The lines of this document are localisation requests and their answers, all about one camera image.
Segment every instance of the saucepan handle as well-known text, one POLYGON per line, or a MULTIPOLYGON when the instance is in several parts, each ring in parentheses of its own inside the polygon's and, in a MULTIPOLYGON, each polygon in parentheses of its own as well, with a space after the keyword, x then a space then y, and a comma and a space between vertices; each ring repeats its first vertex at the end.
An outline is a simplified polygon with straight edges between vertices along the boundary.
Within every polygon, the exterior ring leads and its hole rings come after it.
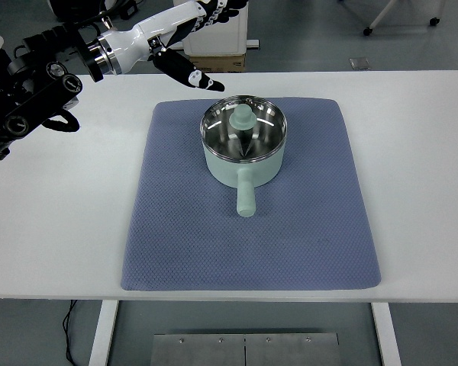
POLYGON ((251 217, 256 212, 253 172, 249 168, 237 170, 237 213, 251 217))

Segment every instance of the blue mat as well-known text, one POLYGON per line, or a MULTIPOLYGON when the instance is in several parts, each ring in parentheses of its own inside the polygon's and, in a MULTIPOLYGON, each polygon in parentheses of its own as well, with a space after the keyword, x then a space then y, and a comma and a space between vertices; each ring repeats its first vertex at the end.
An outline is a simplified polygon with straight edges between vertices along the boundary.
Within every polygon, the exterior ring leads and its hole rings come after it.
POLYGON ((374 287, 380 271, 335 101, 271 98, 287 117, 283 164, 239 217, 205 164, 214 100, 158 104, 147 137, 121 286, 138 291, 374 287))

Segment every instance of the saucepan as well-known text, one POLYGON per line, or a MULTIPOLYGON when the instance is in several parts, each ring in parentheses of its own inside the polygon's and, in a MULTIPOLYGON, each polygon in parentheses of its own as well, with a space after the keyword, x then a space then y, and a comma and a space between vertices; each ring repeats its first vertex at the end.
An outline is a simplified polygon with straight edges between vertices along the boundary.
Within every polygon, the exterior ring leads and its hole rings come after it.
POLYGON ((237 213, 253 216, 254 188, 272 180, 282 166, 285 115, 264 98, 236 95, 205 112, 200 132, 208 170, 220 183, 237 188, 237 213))

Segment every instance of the stainless steel pot rim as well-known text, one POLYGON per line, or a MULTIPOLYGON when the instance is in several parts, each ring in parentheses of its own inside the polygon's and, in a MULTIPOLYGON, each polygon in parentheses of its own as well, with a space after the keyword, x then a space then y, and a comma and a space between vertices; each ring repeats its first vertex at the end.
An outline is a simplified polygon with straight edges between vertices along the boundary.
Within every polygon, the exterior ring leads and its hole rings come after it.
POLYGON ((281 148, 282 146, 285 145, 285 142, 286 142, 286 137, 287 137, 287 133, 286 133, 286 130, 287 130, 287 121, 286 121, 286 117, 285 115, 283 114, 283 112, 280 110, 280 108, 278 108, 276 105, 274 105, 271 101, 268 101, 266 100, 265 98, 261 98, 261 97, 256 97, 256 96, 253 96, 253 95, 235 95, 235 96, 232 96, 232 97, 228 97, 228 98, 224 98, 224 99, 221 99, 220 101, 216 101, 204 114, 204 117, 202 118, 202 121, 200 123, 200 133, 202 135, 202 142, 204 143, 204 146, 207 148, 207 150, 212 153, 213 155, 217 156, 218 158, 220 159, 223 159, 227 162, 233 162, 233 163, 237 163, 237 164, 250 164, 250 163, 254 163, 254 162, 260 162, 264 159, 268 159, 270 156, 273 156, 275 155, 281 148), (236 103, 236 102, 246 102, 246 104, 249 102, 250 104, 253 104, 252 102, 255 101, 256 103, 264 103, 266 105, 269 105, 271 106, 271 108, 277 112, 278 114, 280 114, 282 116, 282 122, 283 122, 283 128, 284 128, 284 134, 283 134, 283 138, 282 140, 279 142, 279 144, 274 148, 272 149, 271 151, 269 151, 268 153, 266 154, 263 154, 261 156, 257 156, 257 157, 253 157, 253 158, 249 158, 249 159, 237 159, 237 158, 233 158, 233 157, 230 157, 230 156, 226 156, 224 154, 220 154, 219 152, 215 151, 214 149, 212 149, 208 144, 207 142, 205 141, 205 138, 204 138, 204 122, 206 121, 207 117, 209 115, 211 115, 211 113, 213 113, 214 110, 217 109, 217 107, 219 105, 231 105, 231 104, 235 104, 235 105, 238 105, 239 103, 236 103))

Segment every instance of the robotic arm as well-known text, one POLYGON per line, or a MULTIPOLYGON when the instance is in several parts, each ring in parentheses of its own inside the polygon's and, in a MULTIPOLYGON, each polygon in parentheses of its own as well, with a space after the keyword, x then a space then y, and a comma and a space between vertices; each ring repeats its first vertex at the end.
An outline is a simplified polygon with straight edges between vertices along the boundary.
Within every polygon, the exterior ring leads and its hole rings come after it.
POLYGON ((128 31, 109 29, 86 44, 78 30, 108 14, 76 24, 64 24, 23 40, 27 53, 5 62, 0 69, 0 160, 10 144, 24 138, 39 125, 62 132, 75 132, 79 123, 68 111, 76 104, 82 83, 61 63, 76 53, 95 82, 104 74, 129 72, 137 61, 152 60, 155 67, 192 88, 223 91, 185 57, 169 47, 191 32, 238 14, 247 0, 188 1, 145 19, 128 31), (61 116, 66 123, 51 120, 61 116))

